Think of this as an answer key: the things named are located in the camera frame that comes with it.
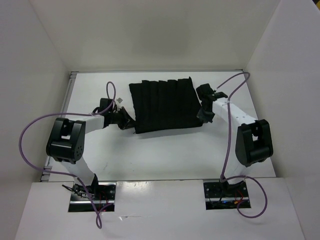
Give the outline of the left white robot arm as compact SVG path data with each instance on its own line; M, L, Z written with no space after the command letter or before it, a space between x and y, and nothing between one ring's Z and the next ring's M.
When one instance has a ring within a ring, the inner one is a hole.
M58 117L52 127L46 153L67 170L73 177L74 186L70 191L78 196L94 200L99 196L100 188L97 175L90 170L83 157L85 136L93 131L102 130L109 125L117 125L126 130L135 126L135 120L124 107L112 106L105 111L96 107L93 114L81 120Z

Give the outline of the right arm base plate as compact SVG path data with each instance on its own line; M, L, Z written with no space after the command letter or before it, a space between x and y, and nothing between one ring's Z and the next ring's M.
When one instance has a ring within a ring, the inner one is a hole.
M244 181L237 184L219 181L203 182L206 210L229 210L251 208L247 185Z

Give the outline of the black pleated skirt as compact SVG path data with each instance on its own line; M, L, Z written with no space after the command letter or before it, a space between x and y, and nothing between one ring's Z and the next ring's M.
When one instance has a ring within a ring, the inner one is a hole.
M198 128L203 125L197 114L201 108L190 77L169 80L142 80L129 84L135 133Z

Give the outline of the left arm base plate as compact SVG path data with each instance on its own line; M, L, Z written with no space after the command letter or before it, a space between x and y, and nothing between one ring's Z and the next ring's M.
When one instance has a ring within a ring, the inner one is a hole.
M99 182L96 195L91 194L93 203L98 211L115 211L116 187L116 182ZM94 208L84 191L71 192L68 212L94 212Z

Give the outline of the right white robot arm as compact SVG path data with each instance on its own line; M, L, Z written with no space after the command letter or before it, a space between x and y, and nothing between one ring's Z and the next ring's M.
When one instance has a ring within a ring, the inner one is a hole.
M227 123L227 149L219 177L219 191L229 197L238 183L248 178L254 164L262 163L274 153L270 124L245 113L227 97L200 99L197 117L212 123L218 116Z

